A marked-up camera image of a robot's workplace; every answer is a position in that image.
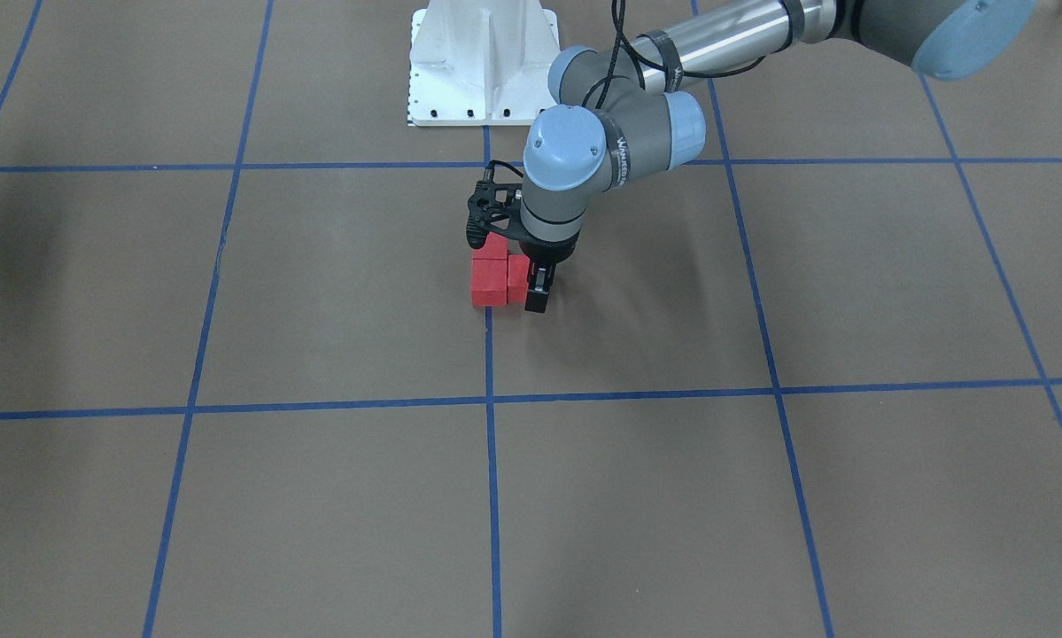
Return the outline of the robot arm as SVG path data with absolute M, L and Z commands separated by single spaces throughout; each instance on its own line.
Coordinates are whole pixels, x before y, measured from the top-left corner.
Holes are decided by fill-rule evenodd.
M 798 45 L 843 39 L 912 72 L 956 81 L 979 72 L 1018 36 L 1033 1 L 729 1 L 683 23 L 624 33 L 624 1 L 610 5 L 609 51 L 570 47 L 547 73 L 554 105 L 523 146 L 511 219 L 530 266 L 527 311 L 542 314 L 590 199 L 692 161 L 705 114 L 688 86 L 749 72 Z

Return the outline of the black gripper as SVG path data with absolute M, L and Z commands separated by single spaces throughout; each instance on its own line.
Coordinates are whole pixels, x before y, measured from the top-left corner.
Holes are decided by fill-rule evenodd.
M 527 235 L 519 239 L 519 247 L 528 259 L 523 268 L 523 290 L 528 292 L 525 310 L 533 314 L 544 314 L 552 284 L 554 284 L 554 266 L 567 260 L 573 254 L 580 232 L 564 241 L 547 242 L 535 236 Z

